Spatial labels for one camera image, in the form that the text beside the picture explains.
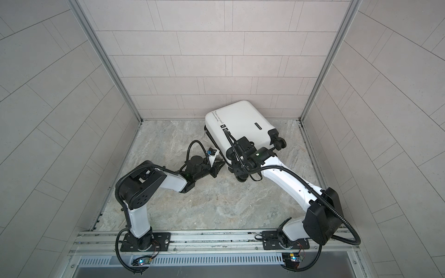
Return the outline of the white suitcase black lining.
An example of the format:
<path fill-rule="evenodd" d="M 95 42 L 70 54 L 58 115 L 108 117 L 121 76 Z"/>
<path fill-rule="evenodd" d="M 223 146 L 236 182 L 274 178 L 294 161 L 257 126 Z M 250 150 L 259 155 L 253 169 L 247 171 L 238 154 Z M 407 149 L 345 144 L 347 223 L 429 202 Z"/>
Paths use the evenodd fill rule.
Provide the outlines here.
<path fill-rule="evenodd" d="M 287 147 L 278 130 L 248 101 L 242 100 L 208 113 L 205 116 L 205 132 L 211 142 L 220 151 L 221 156 L 231 169 L 231 160 L 226 152 L 231 147 L 224 129 L 227 129 L 235 140 L 246 137 L 257 149 L 281 150 Z"/>

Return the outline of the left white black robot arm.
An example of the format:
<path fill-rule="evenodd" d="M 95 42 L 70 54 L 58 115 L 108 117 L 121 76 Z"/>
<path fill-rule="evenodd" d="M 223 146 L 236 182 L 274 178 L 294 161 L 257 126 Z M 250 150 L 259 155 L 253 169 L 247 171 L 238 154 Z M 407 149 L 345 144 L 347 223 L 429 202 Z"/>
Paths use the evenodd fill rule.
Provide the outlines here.
<path fill-rule="evenodd" d="M 188 193 L 201 178 L 208 175 L 217 177 L 226 164 L 217 157 L 218 154 L 217 150 L 210 148 L 204 157 L 195 155 L 187 158 L 179 171 L 144 161 L 123 176 L 115 186 L 115 198 L 122 206 L 129 230 L 121 250 L 147 251 L 152 248 L 155 237 L 148 219 L 148 201 L 160 188 Z"/>

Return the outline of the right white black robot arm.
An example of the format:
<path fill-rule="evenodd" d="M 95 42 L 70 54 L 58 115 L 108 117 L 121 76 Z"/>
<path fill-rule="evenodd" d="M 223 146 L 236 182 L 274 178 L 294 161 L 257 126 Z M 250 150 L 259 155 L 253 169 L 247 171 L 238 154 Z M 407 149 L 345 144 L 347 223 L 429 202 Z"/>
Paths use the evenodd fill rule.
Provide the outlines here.
<path fill-rule="evenodd" d="M 286 167 L 273 152 L 273 149 L 257 149 L 246 137 L 235 140 L 224 129 L 231 145 L 229 154 L 235 163 L 235 171 L 245 174 L 259 174 L 278 184 L 306 212 L 304 217 L 288 219 L 277 229 L 277 238 L 285 249 L 295 246 L 301 239 L 312 239 L 324 246 L 342 225 L 339 215 L 342 210 L 337 193 L 329 188 L 323 190 Z"/>

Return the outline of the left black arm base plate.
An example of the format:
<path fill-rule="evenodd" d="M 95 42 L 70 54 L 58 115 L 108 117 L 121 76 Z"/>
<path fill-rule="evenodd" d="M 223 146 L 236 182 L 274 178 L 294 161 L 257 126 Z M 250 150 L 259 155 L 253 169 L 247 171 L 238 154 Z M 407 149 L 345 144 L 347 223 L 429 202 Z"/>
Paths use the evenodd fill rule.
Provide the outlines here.
<path fill-rule="evenodd" d="M 120 240 L 121 244 L 119 251 L 123 252 L 158 252 L 167 251 L 170 243 L 171 233 L 169 232 L 154 232 L 143 236 L 142 238 L 136 238 L 130 232 L 125 235 L 123 240 Z"/>

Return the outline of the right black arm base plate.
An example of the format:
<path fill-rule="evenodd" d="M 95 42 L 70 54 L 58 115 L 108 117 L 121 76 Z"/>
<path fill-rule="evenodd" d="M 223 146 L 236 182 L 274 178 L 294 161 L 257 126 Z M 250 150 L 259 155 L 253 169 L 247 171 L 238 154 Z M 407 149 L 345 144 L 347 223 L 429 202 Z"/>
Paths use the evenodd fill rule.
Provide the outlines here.
<path fill-rule="evenodd" d="M 255 239 L 263 244 L 264 250 L 308 250 L 309 242 L 306 239 L 291 241 L 283 232 L 262 231 Z"/>

